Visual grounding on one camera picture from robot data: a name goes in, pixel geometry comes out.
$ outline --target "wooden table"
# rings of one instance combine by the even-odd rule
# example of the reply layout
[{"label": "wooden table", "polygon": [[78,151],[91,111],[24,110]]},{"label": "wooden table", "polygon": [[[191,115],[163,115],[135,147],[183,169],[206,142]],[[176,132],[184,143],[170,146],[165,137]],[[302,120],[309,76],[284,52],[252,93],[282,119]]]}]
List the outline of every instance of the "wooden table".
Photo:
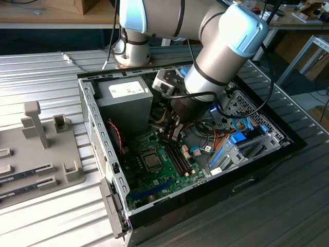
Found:
[{"label": "wooden table", "polygon": [[11,3],[0,1],[0,28],[112,28],[114,8],[109,0],[99,0],[85,15],[42,6],[41,0],[20,5],[26,8],[46,8],[37,10],[40,15],[21,10]]},{"label": "wooden table", "polygon": [[[263,10],[264,4],[262,2],[258,3],[257,6]],[[267,47],[273,38],[275,37],[276,33],[279,30],[329,30],[329,23],[323,24],[306,24],[297,19],[292,15],[293,10],[290,9],[281,9],[285,15],[280,16],[277,21],[271,21],[269,25],[269,32],[267,37],[264,40],[264,44]],[[263,55],[263,50],[259,49],[256,55],[254,56],[254,61],[259,61],[261,56]]]}]

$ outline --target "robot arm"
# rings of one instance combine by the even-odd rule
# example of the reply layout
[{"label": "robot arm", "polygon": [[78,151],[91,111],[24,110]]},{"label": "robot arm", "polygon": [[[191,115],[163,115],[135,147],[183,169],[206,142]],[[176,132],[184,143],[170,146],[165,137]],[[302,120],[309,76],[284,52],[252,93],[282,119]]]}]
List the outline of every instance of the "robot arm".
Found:
[{"label": "robot arm", "polygon": [[[121,0],[120,24],[131,37],[138,32],[200,40],[203,49],[185,77],[186,92],[178,94],[215,92],[218,98],[268,33],[267,24],[251,11],[240,5],[226,9],[216,0]],[[213,95],[172,100],[173,130],[213,101]]]}]

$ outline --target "blue cable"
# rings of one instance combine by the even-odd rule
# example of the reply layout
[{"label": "blue cable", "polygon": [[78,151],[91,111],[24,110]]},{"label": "blue cable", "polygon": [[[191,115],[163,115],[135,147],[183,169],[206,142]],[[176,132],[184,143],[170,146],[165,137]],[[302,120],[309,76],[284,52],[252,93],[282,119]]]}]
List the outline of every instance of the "blue cable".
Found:
[{"label": "blue cable", "polygon": [[247,117],[247,122],[248,122],[248,125],[249,125],[249,129],[251,130],[254,130],[253,126],[252,126],[252,123],[251,123],[251,117]]},{"label": "blue cable", "polygon": [[245,118],[242,118],[241,120],[242,120],[243,124],[246,126],[246,128],[249,129],[249,124],[248,124],[247,120]]},{"label": "blue cable", "polygon": [[237,127],[236,120],[235,119],[232,119],[232,123],[233,123],[235,129],[238,131],[239,128]]}]

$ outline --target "black ram slot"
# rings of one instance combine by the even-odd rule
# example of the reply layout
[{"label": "black ram slot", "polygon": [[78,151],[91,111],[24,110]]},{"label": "black ram slot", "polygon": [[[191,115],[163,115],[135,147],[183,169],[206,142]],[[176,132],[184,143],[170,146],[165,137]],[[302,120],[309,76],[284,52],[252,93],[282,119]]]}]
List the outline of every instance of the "black ram slot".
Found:
[{"label": "black ram slot", "polygon": [[169,154],[169,156],[170,156],[171,161],[174,163],[174,165],[175,165],[175,167],[176,167],[176,169],[177,169],[179,175],[182,176],[182,175],[184,174],[184,171],[183,171],[183,169],[181,168],[181,166],[180,166],[178,160],[176,159],[174,153],[172,152],[172,150],[170,149],[169,146],[166,146],[166,150],[167,150],[167,152],[168,152],[168,154]]},{"label": "black ram slot", "polygon": [[191,172],[189,164],[184,159],[182,153],[172,144],[167,145],[167,150],[170,150],[174,164],[180,175],[184,175],[186,172]]},{"label": "black ram slot", "polygon": [[191,172],[192,169],[190,168],[189,164],[184,159],[184,157],[183,157],[182,153],[179,151],[179,149],[174,145],[172,145],[172,149],[176,153],[176,155],[178,156],[178,158],[180,160],[180,163],[183,166],[184,173],[185,172]]}]

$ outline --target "metal table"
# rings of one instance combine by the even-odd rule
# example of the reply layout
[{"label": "metal table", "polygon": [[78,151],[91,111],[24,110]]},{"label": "metal table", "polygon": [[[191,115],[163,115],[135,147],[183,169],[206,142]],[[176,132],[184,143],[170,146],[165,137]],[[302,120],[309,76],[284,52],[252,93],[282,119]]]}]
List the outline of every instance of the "metal table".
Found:
[{"label": "metal table", "polygon": [[297,54],[295,59],[291,62],[291,64],[288,66],[288,68],[285,70],[285,72],[278,79],[277,85],[282,86],[282,84],[285,82],[285,80],[288,78],[288,76],[291,74],[291,72],[293,72],[295,66],[300,62],[300,60],[303,58],[303,56],[306,55],[306,53],[314,45],[317,45],[319,48],[315,51],[315,53],[311,56],[311,58],[308,60],[308,62],[305,63],[305,65],[299,71],[299,73],[301,73],[302,75],[305,75],[309,71],[311,66],[314,65],[314,63],[317,62],[321,56],[323,57],[323,55],[321,55],[321,53],[323,51],[329,52],[329,36],[322,35],[322,36],[310,37],[310,39],[306,42],[304,47]]},{"label": "metal table", "polygon": [[[195,54],[200,48],[194,48]],[[152,49],[154,63],[189,61],[187,47]],[[69,55],[86,70],[99,69],[106,52]],[[82,184],[0,210],[3,246],[122,246],[114,239],[101,199],[100,176],[83,124],[76,73],[59,53],[0,57],[0,130],[20,126],[24,101],[39,100],[41,120],[65,113],[74,124],[86,174]],[[114,68],[109,63],[107,69]],[[268,78],[251,62],[239,76],[262,98]],[[269,105],[308,146],[260,183],[174,227],[143,246],[282,246],[328,236],[329,134],[276,87]]]}]

